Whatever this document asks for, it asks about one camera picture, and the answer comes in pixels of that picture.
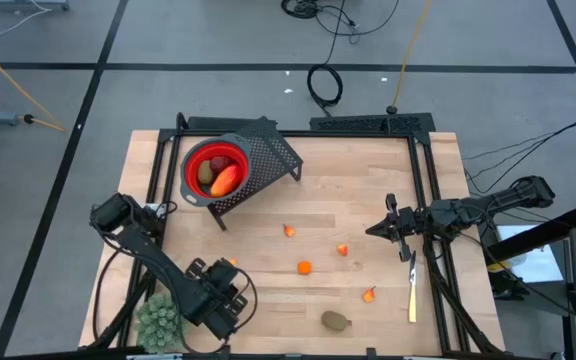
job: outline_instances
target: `coiled black cable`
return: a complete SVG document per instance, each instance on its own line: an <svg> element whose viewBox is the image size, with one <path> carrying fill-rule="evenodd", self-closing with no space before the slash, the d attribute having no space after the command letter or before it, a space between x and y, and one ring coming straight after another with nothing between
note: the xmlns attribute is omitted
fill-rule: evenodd
<svg viewBox="0 0 576 360"><path fill-rule="evenodd" d="M341 24L341 15L344 14L344 5L346 4L346 0L342 0L341 8L339 9L339 18L337 18L337 28L335 29L335 35L332 38L332 46L330 47L330 52L328 53L328 58L322 64L313 65L310 70L308 70L308 77L306 79L306 84L308 85L308 91L310 92L310 96L315 100L317 105L321 108L321 110L326 114L326 116L330 117L330 113L326 110L329 106L335 106L341 100L341 95L344 92L344 83L341 81L341 76L339 73L335 71L331 66L328 65L330 58L332 57L332 52L335 50L335 43L337 42L337 33L339 32L339 24ZM317 95L315 89L312 87L312 75L315 71L323 69L328 71L330 75L335 79L337 83L337 96L335 96L332 100L326 100L321 96Z"/></svg>
<svg viewBox="0 0 576 360"><path fill-rule="evenodd" d="M288 15L297 19L312 19L319 11L317 0L297 0L297 5L292 10L288 9L290 0L281 0L281 9Z"/></svg>

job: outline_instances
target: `gray floor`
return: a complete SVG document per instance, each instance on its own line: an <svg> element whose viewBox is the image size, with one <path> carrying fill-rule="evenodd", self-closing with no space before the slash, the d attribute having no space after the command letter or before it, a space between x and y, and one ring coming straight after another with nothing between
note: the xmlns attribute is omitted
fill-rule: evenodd
<svg viewBox="0 0 576 360"><path fill-rule="evenodd" d="M0 61L89 62L99 57L117 0L71 0L72 10L30 20L0 38ZM287 17L279 0L130 0L110 62L314 63L331 36L315 21ZM576 0L559 0L576 41ZM350 0L360 29L380 23L391 1ZM402 0L393 20L359 44L339 39L333 63L398 64L412 36L421 0ZM0 30L21 19L0 13ZM332 17L328 25L334 26ZM545 0L433 2L411 58L413 64L573 66ZM10 71L69 128L92 71ZM343 72L345 89L333 114L382 113L398 73ZM88 306L101 242L87 225L91 204L118 184L133 129L170 127L176 112L258 117L284 129L306 129L321 111L308 95L306 73L292 71L103 73L85 131L55 213L7 355L75 349ZM316 75L322 95L334 84ZM456 132L463 155L554 131L576 120L576 74L408 73L401 112L432 112L438 130ZM0 110L39 111L0 75ZM68 135L33 126L0 127L0 325L39 223ZM466 162L476 171L495 157ZM482 175L490 184L500 171ZM541 211L576 207L576 131L553 139L499 184L544 176L557 193ZM500 223L519 220L499 217ZM561 350L559 318L498 304L509 350L545 356ZM529 340L539 334L537 341Z"/></svg>

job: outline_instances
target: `black cable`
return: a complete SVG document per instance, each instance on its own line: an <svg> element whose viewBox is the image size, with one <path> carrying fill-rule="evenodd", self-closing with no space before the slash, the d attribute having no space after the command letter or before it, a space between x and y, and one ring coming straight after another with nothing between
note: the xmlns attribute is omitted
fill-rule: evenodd
<svg viewBox="0 0 576 360"><path fill-rule="evenodd" d="M485 221L486 223L490 222L493 228L496 227L494 220L492 219L492 217L490 216L490 214L477 207L477 206L473 206L473 205L467 205L464 204L465 207L469 207L472 209L475 209L477 211L479 211L481 213L481 215L483 215L485 217ZM463 232L460 233L460 235L472 240L473 242L475 242L477 245L479 245L484 252L486 253L486 255L490 258L490 260L492 260L495 264L499 265L510 277L512 277L515 281L519 282L521 285L525 286L527 289L529 289L530 291L534 292L535 294L539 295L540 297L542 297L544 300L548 301L549 303L551 303L552 305L554 305L555 307L559 308L562 311L565 311L569 316L575 316L576 317L576 312L574 311L570 311L569 306L565 307L561 304L559 304L557 301L553 300L552 298L550 298L549 296L547 296L546 294L542 293L541 291L533 288L532 286L528 285L526 282L523 281L522 278L518 277L517 275L515 275L512 271L510 271L510 269L508 269L506 266L504 266L500 261L498 261L494 255L492 255L492 253L490 252L490 250L488 249L487 246L485 246L484 244L481 243L481 241L478 241L477 239L473 238L470 235L464 234Z"/></svg>
<svg viewBox="0 0 576 360"><path fill-rule="evenodd" d="M522 221L526 221L526 222L536 222L536 223L541 223L541 224L545 223L545 221L543 221L543 220L526 219L526 218L523 218L523 217L521 217L521 216L517 216L517 215L511 214L511 213L509 213L509 212L507 212L507 211L502 211L501 213L504 214L504 215L506 215L506 216L510 216L510 217L512 217L512 218L515 218L515 219L518 219L518 220L522 220Z"/></svg>
<svg viewBox="0 0 576 360"><path fill-rule="evenodd" d="M176 202L167 201L165 203L159 204L159 206L155 210L155 214L157 212L159 212L159 209L161 209L161 207L164 205L173 205L174 208L168 209L165 214L162 214L162 216L169 215L178 209L178 205ZM95 338L95 340L99 339L99 332L97 330L97 324L98 324L98 313L99 313L99 299L101 298L101 285L103 284L104 276L106 275L108 268L110 268L110 264L113 262L113 260L115 260L115 258L117 257L117 255L119 253L120 253L119 250L115 250L115 252L108 258L108 260L106 260L106 263L104 264L104 267L101 269L101 273L99 274L99 279L97 279L97 288L95 289L95 299L94 299L93 310L92 310L92 334L93 334L93 337Z"/></svg>
<svg viewBox="0 0 576 360"><path fill-rule="evenodd" d="M106 275L106 271L110 267L110 263L117 257L119 251L115 251L106 263L104 264L103 269L101 269L101 273L99 274L99 279L97 279L97 289L95 290L95 301L92 307L92 335L94 336L95 340L99 340L99 332L97 331L97 313L99 312L99 298L101 296L101 284L104 281L104 276Z"/></svg>
<svg viewBox="0 0 576 360"><path fill-rule="evenodd" d="M328 14L330 14L330 15L332 15L332 16L335 16L335 14L334 14L332 11L328 11L328 10L326 10L326 8L333 8L333 9L336 9L336 10L338 10L338 11L341 10L341 9L339 9L339 8L336 7L336 6L326 5L326 6L320 7L320 8L319 8L319 12L325 12L325 13L328 13ZM344 24L344 25L346 25L346 26L348 27L348 29L350 29L350 31L352 32L352 35L348 36L348 42L349 42L351 45L355 45L355 44L359 43L359 40L361 39L361 35L359 35L359 31L357 30L357 24L356 24L354 21L352 21L352 20L350 19L350 17L348 17L348 15L347 15L345 12L342 12L342 14L346 17L346 20L343 20L343 19L342 19L342 20L341 20L341 23ZM321 20L319 19L319 16L318 16L318 15L315 17L315 19L317 20L317 22L319 23L319 25L320 25L321 27L326 28L326 27L324 26L324 24L321 22Z"/></svg>
<svg viewBox="0 0 576 360"><path fill-rule="evenodd" d="M521 153L523 153L523 152L526 152L526 151L528 151L528 150L531 150L531 149L532 149L533 147L535 147L535 146L541 146L542 144L543 144L543 143L536 142L536 143L534 143L534 144L532 144L532 145L530 145L530 146L528 146L528 147L526 147L526 148L524 148L524 149L521 149L521 150L513 153L512 155L509 155L509 156L503 158L501 161L497 162L495 165L492 165L492 166L489 166L489 167L487 167L487 168L485 168L485 169L482 169L482 170L480 170L478 173L476 173L475 175L470 176L470 181L473 181L474 179L476 179L476 178L479 177L481 174L483 174L483 173L485 173L485 172L487 172L487 171L490 171L490 170L493 170L493 169L499 167L501 164L503 164L503 163L505 163L506 161L514 158L515 156L517 156L517 155L519 155L519 154L521 154Z"/></svg>
<svg viewBox="0 0 576 360"><path fill-rule="evenodd" d="M177 209L179 208L179 206L177 205L176 202L172 201L172 200L168 200L166 202L163 202L161 204L159 204L159 206L157 206L157 209L155 210L155 214L159 212L159 209L161 209L162 206L166 205L166 207L168 207L169 205L173 205L174 207L172 209L167 209L165 213L161 214L161 216L159 216L159 218L162 218L166 215L170 215L173 212L177 211Z"/></svg>
<svg viewBox="0 0 576 360"><path fill-rule="evenodd" d="M519 165L525 158L527 158L530 154L532 154L535 150L539 149L540 146L542 146L543 144L545 144L548 140L552 139L553 137L563 133L564 131L573 128L576 126L576 122L573 124L570 124L566 127L563 127L562 129L555 131L554 133L550 134L548 137L546 137L543 140L539 140L538 142L536 142L534 145L531 145L531 149L530 151L528 151L526 154L524 154L524 156L522 156L517 162L515 162L512 166L510 166L510 168L508 168L508 170L504 171L503 174L501 174L501 176L499 176L497 178L497 180L495 180L486 190L481 190L479 189L479 187L477 186L477 184L474 182L472 175L470 175L470 172L468 172L468 170L464 169L464 171L466 172L466 175L468 178L470 178L470 182L471 184L475 187L475 189L477 189L477 191L479 191L482 194L485 194L487 192L489 192L490 190L492 190L492 188L497 185L506 175L508 175L508 173L510 171L512 171L512 169L514 169L517 165Z"/></svg>
<svg viewBox="0 0 576 360"><path fill-rule="evenodd" d="M114 241L116 241L116 238L114 238L114 234L110 234L109 236L111 239L113 239ZM170 275L168 274L168 272L166 271L166 269L164 267L162 267L161 265L157 264L155 261L151 260L150 258L143 256L143 255L139 255L139 254L134 254L131 252L128 252L114 244L112 244L105 236L101 237L102 240L104 241L104 243L106 243L106 245L110 246L111 248L115 249L115 254L113 254L113 257L118 254L118 253L122 253L124 255L128 255L130 257L133 257L135 259L140 260L142 263L145 264L150 264L152 266L154 266L155 268L157 268L159 270L159 272L162 273L162 275L164 276L164 280L170 285L170 294L173 300L174 304L177 304L177 299L179 299L178 293L177 293L177 288L173 286L173 282L170 279ZM257 305L259 303L258 301L258 294L257 294L257 287L255 286L255 283L252 281L252 278L248 275L248 273L246 273L244 270L242 270L241 268L235 267L233 266L233 268L235 270L237 270L237 272L241 273L242 275L244 275L244 277L246 277L246 280L248 281L248 283L246 284L246 286L244 287L244 290L248 287L248 285L250 285L252 287L252 291L255 297L255 305L253 307L252 312L250 313L250 315L248 316L248 318L246 318L246 320L244 320L239 326L235 327L235 332L238 331L239 329L241 329L243 326L245 326L246 324L248 324L248 322L250 320L252 320L253 316L255 315L255 313L257 312ZM177 309L177 316L178 316L178 321L179 324L181 325L182 320L181 320L181 314L179 313L179 309ZM221 346L213 351L209 351L209 352L201 352L201 351L197 351L195 349L193 349L191 346L188 345L188 343L186 342L185 336L183 331L180 331L179 333L179 337L181 340L181 344L182 346L188 350L191 353L195 353L195 354L214 354L214 353L218 353L220 352L224 347L226 347L228 345L228 340L229 338L224 339L224 342L221 344Z"/></svg>
<svg viewBox="0 0 576 360"><path fill-rule="evenodd" d="M367 30L367 31L361 31L361 32L352 32L352 33L339 33L339 27L337 27L337 29L335 31L332 31L330 29L328 29L319 19L319 12L316 13L315 18L317 19L317 22L319 23L319 25L321 25L322 28L324 28L326 31L328 31L331 34L334 34L335 36L361 36L361 35L368 35L368 34L372 34L378 30L380 30L381 28L383 28L384 26L386 26L386 24L388 24L388 22L390 21L390 19L392 19L393 15L395 15L395 11L397 10L397 7L399 6L399 0L397 0L397 2L395 3L395 6L393 6L392 11L390 12L390 15L388 15L388 18L386 18L386 20L379 26L377 26L376 28L372 29L372 30ZM326 6L322 6L319 9L324 9L324 8L333 8L337 11L341 11L341 9L335 7L335 6L331 6L331 5L326 5ZM356 25L352 25L355 24L354 21L350 20L350 18L346 15L346 19L348 19L348 22L351 24L350 26L352 26L353 28L355 28Z"/></svg>
<svg viewBox="0 0 576 360"><path fill-rule="evenodd" d="M337 18L337 31L339 30L339 24L341 24L341 15L343 14L343 9L344 9L345 4L346 4L346 0L342 0L341 9L339 12L339 17ZM308 92L310 92L310 96L315 100L317 105L319 105L321 110L328 117L330 117L330 113L328 112L328 110L326 110L326 107L337 105L339 103L339 100L341 100L341 95L344 92L344 84L343 84L343 81L341 81L341 76L339 76L339 74L332 67L328 66L328 62L330 61L330 58L332 57L332 53L335 50L335 43L336 42L337 42L337 35L335 34L335 36L333 36L333 38L332 38L332 46L330 47L330 52L328 53L328 58L322 64L314 65L313 67L311 67L310 70L308 70L308 77L306 78L306 84L308 85ZM330 73L330 75L332 75L332 77L335 79L335 82L337 83L337 95L335 96L334 99L327 100L327 99L320 97L319 95L317 95L317 93L315 92L315 89L312 87L312 75L315 73L315 71L317 71L319 69L323 69L323 70L328 71Z"/></svg>
<svg viewBox="0 0 576 360"><path fill-rule="evenodd" d="M519 142L519 143L516 143L516 144L504 146L504 147L501 147L501 148L496 149L496 150L486 151L486 152L483 152L483 153L480 153L480 154L477 154L477 155L468 156L468 157L464 157L464 158L461 158L461 159L462 159L462 160L474 160L474 159L480 158L480 157L482 157L482 156L492 155L492 154L498 153L498 152L503 151L503 150L512 149L512 148L514 148L514 147L521 146L521 145L523 145L523 144L525 144L525 143L527 143L527 142L536 141L536 140L539 140L539 139L541 139L541 138L543 138L543 137L546 137L546 136L552 135L552 134L554 134L554 132L549 132L549 133L546 133L546 134L541 134L541 135L539 135L539 136L535 136L535 137L533 137L533 138L526 139L526 140L524 140L524 141L522 141L522 142Z"/></svg>
<svg viewBox="0 0 576 360"><path fill-rule="evenodd" d="M290 0L281 1L281 9L288 15L297 19L312 19L317 15L316 0L297 0L297 5L293 10L288 9Z"/></svg>

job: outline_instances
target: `kiwi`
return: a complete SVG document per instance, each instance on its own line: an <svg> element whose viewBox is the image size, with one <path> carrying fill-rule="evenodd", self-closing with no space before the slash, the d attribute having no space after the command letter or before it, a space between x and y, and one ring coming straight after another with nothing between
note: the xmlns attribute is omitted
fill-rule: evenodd
<svg viewBox="0 0 576 360"><path fill-rule="evenodd" d="M201 165L199 165L197 179L204 185L210 185L215 179L215 174L210 170L210 160L203 161Z"/></svg>
<svg viewBox="0 0 576 360"><path fill-rule="evenodd" d="M334 311L326 311L323 313L321 315L321 323L334 331L344 331L348 326L352 325L352 321Z"/></svg>

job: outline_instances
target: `knife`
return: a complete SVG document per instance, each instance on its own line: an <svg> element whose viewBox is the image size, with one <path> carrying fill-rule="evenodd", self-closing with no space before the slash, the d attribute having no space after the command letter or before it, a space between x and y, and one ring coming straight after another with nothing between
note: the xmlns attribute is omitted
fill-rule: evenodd
<svg viewBox="0 0 576 360"><path fill-rule="evenodd" d="M408 303L408 321L417 322L417 251L412 252L412 257L410 258L410 276L408 280L410 281L410 302Z"/></svg>

